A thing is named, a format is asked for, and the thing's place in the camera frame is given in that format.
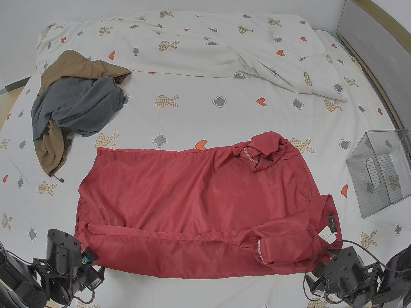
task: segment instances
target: wooden floor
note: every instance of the wooden floor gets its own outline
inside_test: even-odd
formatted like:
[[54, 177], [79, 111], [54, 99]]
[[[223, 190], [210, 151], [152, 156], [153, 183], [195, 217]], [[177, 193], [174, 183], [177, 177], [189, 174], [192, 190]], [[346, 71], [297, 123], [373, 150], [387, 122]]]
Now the wooden floor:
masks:
[[0, 130], [24, 87], [0, 95]]

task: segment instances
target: bed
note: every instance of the bed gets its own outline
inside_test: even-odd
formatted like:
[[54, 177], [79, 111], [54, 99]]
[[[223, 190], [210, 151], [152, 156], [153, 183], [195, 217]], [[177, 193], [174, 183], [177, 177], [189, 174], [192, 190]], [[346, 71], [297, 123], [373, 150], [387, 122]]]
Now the bed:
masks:
[[[361, 243], [379, 259], [388, 261], [409, 245], [411, 201], [405, 199], [369, 218], [361, 218], [346, 159], [365, 131], [411, 126], [405, 110], [411, 100], [402, 89], [409, 83], [407, 77], [411, 73], [397, 67], [411, 59], [406, 54], [410, 52], [410, 35], [399, 35], [400, 28], [381, 21], [381, 12], [373, 15], [367, 7], [375, 5], [369, 3], [346, 1], [338, 36], [312, 30], [307, 20], [291, 15], [171, 11], [66, 22], [45, 28], [37, 46], [37, 70], [0, 132], [3, 244], [30, 260], [44, 257], [48, 229], [74, 233], [79, 184], [93, 166], [99, 135], [69, 136], [67, 162], [56, 173], [64, 179], [61, 183], [44, 174], [39, 165], [31, 140], [30, 117], [41, 74], [64, 50], [73, 49], [86, 58], [118, 64], [133, 72], [120, 85], [127, 96], [123, 108], [101, 131], [106, 147], [203, 150], [275, 131], [298, 143], [320, 193], [333, 196], [343, 239]], [[213, 26], [210, 19], [221, 23]], [[306, 27], [306, 34], [298, 30], [281, 35], [293, 22]], [[234, 27], [230, 38], [224, 37], [223, 30], [232, 24], [238, 27]], [[390, 33], [387, 27], [397, 32]], [[141, 29], [145, 32], [136, 34]], [[87, 37], [89, 33], [94, 33], [94, 37]], [[368, 49], [364, 49], [364, 38], [369, 38], [370, 33], [375, 39], [367, 41]], [[250, 35], [268, 39], [256, 44], [245, 39]], [[392, 49], [386, 51], [387, 58], [378, 55], [376, 60], [373, 52], [381, 47], [381, 36]], [[190, 59], [184, 39], [200, 44], [200, 59]], [[286, 44], [282, 41], [291, 39], [297, 42], [294, 50], [282, 49], [292, 46], [281, 46]], [[153, 48], [145, 54], [145, 47], [151, 42]], [[303, 46], [311, 42], [309, 48]], [[219, 54], [215, 49], [223, 46], [228, 53]], [[308, 55], [316, 56], [319, 51], [321, 61], [308, 61]], [[164, 53], [167, 57], [160, 63], [157, 56]], [[234, 53], [241, 58], [232, 58]], [[276, 55], [275, 67], [267, 66], [271, 53]], [[281, 58], [287, 54], [294, 58], [282, 64]], [[309, 85], [311, 78], [307, 81], [300, 72], [293, 87], [302, 84], [301, 90], [293, 92], [288, 87], [290, 81], [279, 82], [278, 74], [287, 72], [287, 67], [301, 67], [297, 60], [304, 65], [302, 70], [311, 68], [311, 74], [317, 74], [311, 76]], [[401, 78], [393, 82], [397, 73]], [[293, 80], [296, 75], [285, 77]], [[328, 83], [329, 90], [321, 91]], [[165, 96], [166, 103], [156, 105], [159, 96]], [[372, 263], [372, 258], [357, 251], [365, 264]], [[109, 269], [105, 277], [90, 306], [314, 307], [302, 292], [301, 274], [186, 280]], [[76, 305], [85, 307], [74, 300], [71, 306]], [[329, 306], [322, 301], [315, 307], [321, 305]]]

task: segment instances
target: brown fabric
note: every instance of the brown fabric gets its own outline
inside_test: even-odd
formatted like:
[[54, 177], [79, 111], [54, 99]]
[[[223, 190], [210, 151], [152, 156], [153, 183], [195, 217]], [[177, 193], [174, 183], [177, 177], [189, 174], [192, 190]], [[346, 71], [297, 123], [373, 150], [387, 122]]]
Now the brown fabric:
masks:
[[[41, 97], [49, 86], [63, 78], [83, 78], [98, 80], [102, 76], [111, 76], [116, 83], [121, 83], [131, 74], [124, 67], [112, 65], [102, 60], [91, 62], [74, 50], [66, 50], [42, 74], [37, 98]], [[34, 142], [37, 158], [43, 171], [50, 175], [61, 168], [66, 161], [67, 131], [62, 131], [53, 120], [49, 121], [43, 136]]]

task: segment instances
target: white stitching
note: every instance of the white stitching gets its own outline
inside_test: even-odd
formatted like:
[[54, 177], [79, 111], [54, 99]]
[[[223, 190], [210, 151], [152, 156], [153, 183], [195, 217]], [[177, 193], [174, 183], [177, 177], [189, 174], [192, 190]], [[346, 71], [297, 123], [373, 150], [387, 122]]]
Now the white stitching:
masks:
[[247, 157], [250, 159], [250, 161], [253, 161], [254, 163], [258, 163], [258, 161], [253, 160], [253, 158], [250, 156], [250, 154], [248, 154], [248, 152], [245, 150], [245, 147], [244, 147], [244, 153], [245, 153], [245, 155], [247, 155]]
[[263, 259], [262, 254], [261, 254], [260, 240], [258, 240], [257, 246], [258, 246], [258, 254], [260, 255], [261, 261], [263, 262], [263, 264], [266, 264], [266, 263], [264, 262], [264, 259]]

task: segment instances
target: bed sheet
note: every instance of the bed sheet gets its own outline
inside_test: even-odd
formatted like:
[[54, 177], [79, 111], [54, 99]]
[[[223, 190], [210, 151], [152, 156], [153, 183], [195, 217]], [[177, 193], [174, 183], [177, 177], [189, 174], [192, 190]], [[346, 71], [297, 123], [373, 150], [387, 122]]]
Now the bed sheet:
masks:
[[[69, 136], [67, 162], [57, 174], [64, 183], [46, 176], [34, 153], [30, 110], [41, 76], [34, 74], [0, 132], [0, 142], [5, 143], [0, 149], [3, 244], [31, 260], [45, 256], [49, 228], [74, 233], [78, 187], [93, 165], [98, 136], [112, 148], [180, 151], [228, 146], [275, 131], [301, 142], [320, 193], [334, 198], [343, 239], [362, 243], [383, 262], [388, 261], [409, 244], [411, 201], [403, 200], [362, 219], [345, 161], [365, 131], [393, 129], [393, 124], [342, 46], [328, 33], [317, 31], [316, 35], [337, 69], [347, 101], [296, 94], [260, 77], [203, 78], [134, 71], [121, 84], [128, 95], [124, 108], [104, 127], [103, 135]], [[169, 100], [158, 107], [156, 100], [161, 95]], [[357, 252], [365, 264], [372, 262], [364, 251]], [[106, 280], [90, 306], [330, 307], [309, 305], [302, 279], [302, 274], [161, 279], [106, 270]], [[88, 299], [91, 294], [80, 295]], [[76, 305], [82, 307], [76, 301], [71, 306]]]

